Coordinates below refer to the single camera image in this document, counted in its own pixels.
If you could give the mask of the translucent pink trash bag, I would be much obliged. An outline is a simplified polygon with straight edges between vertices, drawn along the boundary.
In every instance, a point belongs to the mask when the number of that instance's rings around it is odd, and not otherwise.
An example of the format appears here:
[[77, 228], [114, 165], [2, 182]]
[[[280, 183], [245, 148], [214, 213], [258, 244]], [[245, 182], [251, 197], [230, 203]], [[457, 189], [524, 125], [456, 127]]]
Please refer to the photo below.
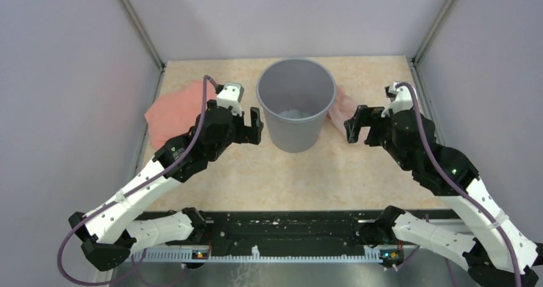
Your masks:
[[327, 119], [346, 138], [344, 122], [351, 119], [356, 112], [358, 104], [346, 94], [342, 86], [337, 86], [336, 98], [327, 113]]

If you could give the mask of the grey plastic trash bin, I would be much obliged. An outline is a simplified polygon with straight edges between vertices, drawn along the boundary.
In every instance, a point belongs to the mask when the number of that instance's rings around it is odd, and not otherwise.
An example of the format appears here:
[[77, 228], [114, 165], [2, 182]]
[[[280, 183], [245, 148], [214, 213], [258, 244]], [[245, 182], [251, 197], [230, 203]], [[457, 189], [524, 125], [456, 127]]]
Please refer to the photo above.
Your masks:
[[307, 58], [276, 61], [260, 75], [256, 95], [273, 144], [290, 153], [317, 141], [337, 95], [332, 74]]

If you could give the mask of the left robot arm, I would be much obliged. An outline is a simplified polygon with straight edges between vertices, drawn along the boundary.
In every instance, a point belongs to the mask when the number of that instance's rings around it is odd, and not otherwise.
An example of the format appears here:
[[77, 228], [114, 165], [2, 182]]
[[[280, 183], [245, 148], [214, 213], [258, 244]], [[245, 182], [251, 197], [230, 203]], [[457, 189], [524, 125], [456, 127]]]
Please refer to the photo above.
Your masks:
[[144, 220], [141, 215], [158, 198], [205, 170], [231, 144], [261, 142], [264, 123], [258, 108], [235, 114], [214, 100], [207, 103], [189, 131], [166, 141], [142, 170], [103, 206], [74, 213], [69, 223], [82, 241], [85, 258], [98, 270], [111, 270], [131, 254], [169, 242], [199, 244], [206, 221], [195, 208]]

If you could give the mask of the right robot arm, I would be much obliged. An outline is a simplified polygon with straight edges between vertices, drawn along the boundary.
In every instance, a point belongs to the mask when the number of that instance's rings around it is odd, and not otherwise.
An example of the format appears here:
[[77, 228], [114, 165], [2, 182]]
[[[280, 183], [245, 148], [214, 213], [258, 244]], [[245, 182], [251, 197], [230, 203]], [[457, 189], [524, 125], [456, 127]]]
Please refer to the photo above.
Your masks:
[[363, 244], [413, 243], [456, 263], [480, 286], [537, 284], [534, 268], [542, 264], [542, 244], [527, 239], [506, 217], [463, 152], [438, 143], [432, 120], [415, 109], [393, 112], [360, 105], [344, 127], [351, 144], [368, 127], [364, 143], [387, 151], [470, 229], [468, 235], [454, 233], [388, 206], [359, 229]]

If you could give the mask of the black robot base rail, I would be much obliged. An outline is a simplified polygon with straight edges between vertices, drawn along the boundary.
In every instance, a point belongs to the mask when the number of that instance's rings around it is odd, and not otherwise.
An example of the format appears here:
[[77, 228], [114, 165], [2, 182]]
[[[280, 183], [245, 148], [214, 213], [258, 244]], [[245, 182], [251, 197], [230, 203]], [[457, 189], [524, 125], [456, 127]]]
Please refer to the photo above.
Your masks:
[[248, 256], [257, 247], [264, 257], [362, 256], [370, 248], [398, 247], [391, 236], [377, 236], [372, 225], [380, 210], [201, 211], [205, 220], [187, 240], [167, 246], [210, 247], [212, 256]]

